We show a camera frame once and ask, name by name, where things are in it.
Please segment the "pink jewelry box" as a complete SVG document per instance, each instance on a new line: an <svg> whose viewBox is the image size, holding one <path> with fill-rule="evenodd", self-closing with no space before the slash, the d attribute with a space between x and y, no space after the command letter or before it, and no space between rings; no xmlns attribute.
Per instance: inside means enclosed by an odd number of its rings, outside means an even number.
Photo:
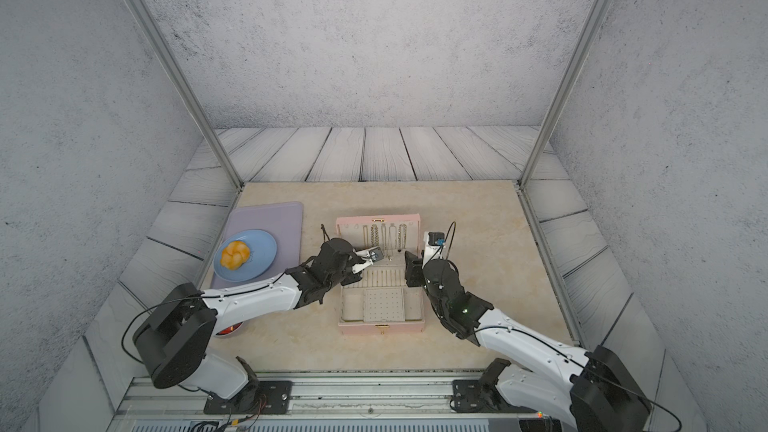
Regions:
<svg viewBox="0 0 768 432"><path fill-rule="evenodd" d="M423 249L419 214L360 215L336 220L337 235L356 250L380 247L384 258L341 288L339 329L344 335L420 333L425 328L423 292L405 280L406 250Z"/></svg>

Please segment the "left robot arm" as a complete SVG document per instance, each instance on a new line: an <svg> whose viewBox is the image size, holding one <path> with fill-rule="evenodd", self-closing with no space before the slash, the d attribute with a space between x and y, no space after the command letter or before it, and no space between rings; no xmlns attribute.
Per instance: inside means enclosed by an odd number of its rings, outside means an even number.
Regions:
<svg viewBox="0 0 768 432"><path fill-rule="evenodd" d="M256 387L258 379L243 359L229 359L209 347L217 333L321 302L334 287L361 280L363 270L382 258L378 247L357 251L336 237L325 240L318 254L260 284L200 290L183 283L145 310L148 317L132 337L138 360L157 389L183 385L231 400Z"/></svg>

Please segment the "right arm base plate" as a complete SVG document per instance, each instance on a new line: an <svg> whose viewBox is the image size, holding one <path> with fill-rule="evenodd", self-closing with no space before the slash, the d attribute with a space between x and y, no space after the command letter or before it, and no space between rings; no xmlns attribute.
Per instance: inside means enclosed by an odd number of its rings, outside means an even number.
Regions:
<svg viewBox="0 0 768 432"><path fill-rule="evenodd" d="M498 390L478 379L452 382L449 407L456 413L519 413L525 408L509 404Z"/></svg>

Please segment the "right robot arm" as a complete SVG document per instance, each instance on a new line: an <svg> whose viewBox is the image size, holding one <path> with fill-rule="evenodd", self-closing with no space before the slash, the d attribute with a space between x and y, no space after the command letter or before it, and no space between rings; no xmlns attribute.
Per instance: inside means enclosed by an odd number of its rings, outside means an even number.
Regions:
<svg viewBox="0 0 768 432"><path fill-rule="evenodd" d="M612 350L570 346L518 323L466 291L439 252L404 257L408 286L424 289L441 325L499 353L481 380L486 406L535 410L579 431L644 429L652 402Z"/></svg>

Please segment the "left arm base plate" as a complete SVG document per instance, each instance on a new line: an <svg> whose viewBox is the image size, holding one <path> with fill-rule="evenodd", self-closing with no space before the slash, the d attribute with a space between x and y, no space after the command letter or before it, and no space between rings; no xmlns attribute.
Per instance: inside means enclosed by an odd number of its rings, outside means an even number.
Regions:
<svg viewBox="0 0 768 432"><path fill-rule="evenodd" d="M288 413L293 382L268 380L247 384L230 399L210 396L204 405L205 415L285 415Z"/></svg>

